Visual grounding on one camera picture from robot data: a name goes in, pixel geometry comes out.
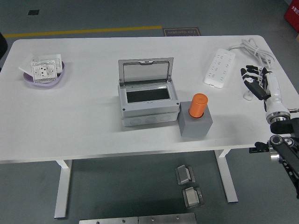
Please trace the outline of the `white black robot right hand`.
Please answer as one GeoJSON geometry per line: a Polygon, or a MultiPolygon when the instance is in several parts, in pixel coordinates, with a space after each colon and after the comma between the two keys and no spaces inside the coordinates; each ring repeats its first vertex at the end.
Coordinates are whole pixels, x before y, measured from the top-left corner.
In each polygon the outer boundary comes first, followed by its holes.
{"type": "Polygon", "coordinates": [[[265,67],[247,65],[241,69],[241,76],[248,90],[264,102],[269,124],[277,120],[290,119],[290,112],[282,103],[277,76],[272,71],[268,71],[265,67]]]}

